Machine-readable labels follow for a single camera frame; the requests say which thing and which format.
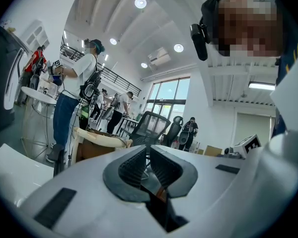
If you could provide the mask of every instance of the blue jeans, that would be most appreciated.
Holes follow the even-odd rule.
[[[64,148],[69,136],[72,114],[78,104],[79,100],[62,93],[56,102],[53,117],[54,140]]]

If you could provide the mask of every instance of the air conditioner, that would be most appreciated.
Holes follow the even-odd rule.
[[[148,56],[150,63],[159,66],[171,60],[168,52],[164,48],[160,48]]]

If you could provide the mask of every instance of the white t-shirt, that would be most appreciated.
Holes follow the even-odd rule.
[[[128,103],[128,100],[129,100],[129,97],[128,97],[127,93],[119,95],[118,105],[115,108],[115,110],[123,114],[125,112],[124,102]]]
[[[102,93],[100,93],[100,95],[98,95],[97,100],[96,100],[96,105],[101,108],[101,105],[103,104],[103,100],[104,100],[104,95]]]
[[[92,54],[86,54],[79,59],[73,66],[77,77],[66,76],[59,92],[71,98],[79,98],[80,86],[93,74],[96,66],[96,57]]]

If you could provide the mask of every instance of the chair backrest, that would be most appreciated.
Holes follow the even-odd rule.
[[[146,111],[129,138],[133,146],[155,144],[170,123],[167,118]]]
[[[179,134],[179,132],[182,128],[182,125],[183,125],[183,118],[180,116],[176,116],[173,119],[173,123],[171,124],[168,134],[163,138],[162,145],[170,147],[173,140]]]

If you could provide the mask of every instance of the red shirt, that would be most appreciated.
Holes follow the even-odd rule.
[[[33,60],[33,62],[25,69],[25,71],[32,71],[32,66],[36,63],[36,61],[43,57],[43,52],[41,51],[35,51],[33,55],[36,55],[36,58]]]

